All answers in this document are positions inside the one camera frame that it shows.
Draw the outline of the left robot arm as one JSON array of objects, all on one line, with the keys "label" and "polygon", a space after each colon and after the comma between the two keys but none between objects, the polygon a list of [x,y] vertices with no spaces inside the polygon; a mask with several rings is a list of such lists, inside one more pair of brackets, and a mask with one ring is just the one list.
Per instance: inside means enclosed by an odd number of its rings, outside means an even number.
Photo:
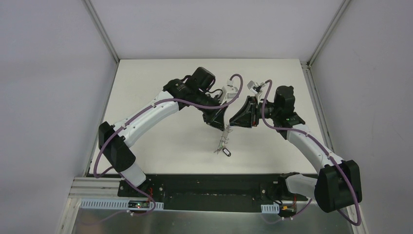
[{"label": "left robot arm", "polygon": [[198,67],[192,75],[170,80],[146,107],[135,114],[112,125],[106,121],[100,124],[98,156],[105,156],[113,169],[131,183],[130,191],[136,197],[145,196],[149,185],[130,148],[150,128],[184,107],[194,106],[202,112],[207,125],[225,130],[224,114],[238,89],[233,87],[232,80],[228,80],[227,85],[219,89],[220,93],[213,96],[210,89],[215,80],[210,71]]}]

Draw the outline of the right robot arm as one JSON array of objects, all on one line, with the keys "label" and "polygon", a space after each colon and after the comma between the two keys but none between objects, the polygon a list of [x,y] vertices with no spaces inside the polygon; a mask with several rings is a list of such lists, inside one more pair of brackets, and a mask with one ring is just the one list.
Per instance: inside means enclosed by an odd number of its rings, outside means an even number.
[{"label": "right robot arm", "polygon": [[263,83],[248,84],[253,96],[247,97],[242,108],[230,119],[230,125],[252,128],[258,126],[260,120],[272,120],[271,128],[294,145],[317,172],[316,178],[297,172],[281,175],[275,197],[288,200],[302,195],[315,200],[326,213],[358,206],[362,191],[357,163],[342,159],[312,136],[305,121],[295,112],[292,86],[278,87],[273,102],[260,98],[263,87]]}]

